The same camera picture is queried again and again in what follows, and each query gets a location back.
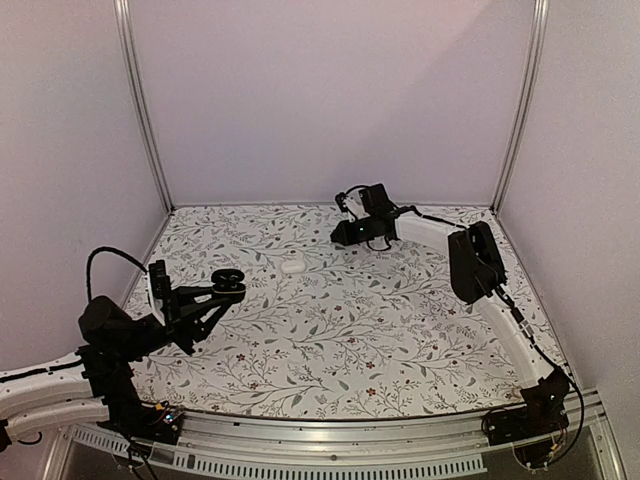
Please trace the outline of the white earbud charging case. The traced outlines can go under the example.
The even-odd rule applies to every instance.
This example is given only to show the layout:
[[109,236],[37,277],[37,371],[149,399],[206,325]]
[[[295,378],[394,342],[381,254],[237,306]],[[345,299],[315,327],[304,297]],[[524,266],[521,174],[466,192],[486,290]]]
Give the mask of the white earbud charging case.
[[307,265],[303,258],[287,259],[280,264],[280,270],[284,274],[298,274],[306,269]]

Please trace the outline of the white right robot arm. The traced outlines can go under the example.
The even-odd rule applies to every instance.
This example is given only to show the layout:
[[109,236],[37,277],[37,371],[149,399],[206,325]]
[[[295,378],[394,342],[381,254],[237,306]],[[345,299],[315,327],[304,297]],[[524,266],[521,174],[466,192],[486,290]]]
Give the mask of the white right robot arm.
[[524,435],[537,436],[552,424],[554,405],[564,400],[570,381],[538,346],[532,327],[511,297],[490,226],[484,221],[462,226],[415,207],[400,207],[343,220],[331,233],[331,241],[342,246],[379,237],[388,243],[413,242],[448,258],[452,291],[489,323],[518,375],[522,398],[530,403],[518,412],[517,427]]

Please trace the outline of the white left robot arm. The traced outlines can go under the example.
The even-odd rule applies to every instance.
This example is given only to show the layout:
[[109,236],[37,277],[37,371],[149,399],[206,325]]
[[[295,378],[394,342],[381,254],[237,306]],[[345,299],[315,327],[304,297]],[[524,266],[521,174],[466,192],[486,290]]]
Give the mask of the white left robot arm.
[[132,363],[169,345],[192,355],[246,294],[241,283],[178,287],[138,320],[106,296],[79,319],[84,345],[59,359],[1,376],[1,446],[50,428],[96,423],[126,439],[174,445],[182,420],[174,407],[151,407],[133,385]]

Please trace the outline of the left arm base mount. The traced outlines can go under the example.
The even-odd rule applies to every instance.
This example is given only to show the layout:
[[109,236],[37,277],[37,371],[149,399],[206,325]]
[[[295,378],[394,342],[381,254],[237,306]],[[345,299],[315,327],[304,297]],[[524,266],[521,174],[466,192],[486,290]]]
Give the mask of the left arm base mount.
[[97,425],[123,438],[176,445],[182,432],[184,409],[168,401],[144,403],[132,385],[106,393],[102,402],[109,418]]

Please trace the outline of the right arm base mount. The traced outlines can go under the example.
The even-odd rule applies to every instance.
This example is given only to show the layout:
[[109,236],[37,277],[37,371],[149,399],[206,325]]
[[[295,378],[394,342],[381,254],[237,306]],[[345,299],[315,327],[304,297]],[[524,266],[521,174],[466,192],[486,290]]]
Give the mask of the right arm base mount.
[[566,440],[569,419],[564,399],[568,392],[567,384],[539,385],[521,392],[522,407],[490,410],[481,420],[489,445],[524,441],[514,450],[518,463],[529,470],[548,467]]

